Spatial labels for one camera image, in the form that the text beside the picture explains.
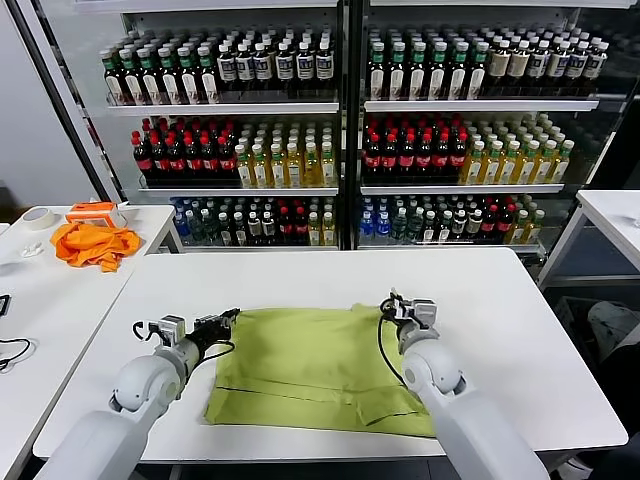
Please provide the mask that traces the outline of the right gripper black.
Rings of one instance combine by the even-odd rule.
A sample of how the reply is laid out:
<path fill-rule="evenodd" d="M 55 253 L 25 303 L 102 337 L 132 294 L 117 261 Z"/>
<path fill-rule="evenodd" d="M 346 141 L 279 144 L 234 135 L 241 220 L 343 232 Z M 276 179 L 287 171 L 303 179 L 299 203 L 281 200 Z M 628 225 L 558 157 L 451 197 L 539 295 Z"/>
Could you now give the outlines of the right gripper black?
<path fill-rule="evenodd" d="M 391 297 L 386 298 L 380 304 L 381 320 L 392 322 L 397 327 L 402 327 L 411 321 L 408 313 L 410 304 L 395 288 L 391 289 Z"/>

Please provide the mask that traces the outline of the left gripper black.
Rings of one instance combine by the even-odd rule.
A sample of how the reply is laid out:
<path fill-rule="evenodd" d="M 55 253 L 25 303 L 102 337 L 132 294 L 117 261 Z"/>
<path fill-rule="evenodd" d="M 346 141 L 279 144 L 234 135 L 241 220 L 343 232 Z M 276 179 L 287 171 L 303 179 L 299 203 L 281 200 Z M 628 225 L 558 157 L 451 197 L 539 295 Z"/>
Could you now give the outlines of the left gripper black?
<path fill-rule="evenodd" d="M 220 314 L 197 318 L 192 331 L 192 343 L 198 351 L 205 353 L 216 342 L 227 341 L 228 329 L 232 329 L 240 313 L 240 310 L 227 310 Z"/>

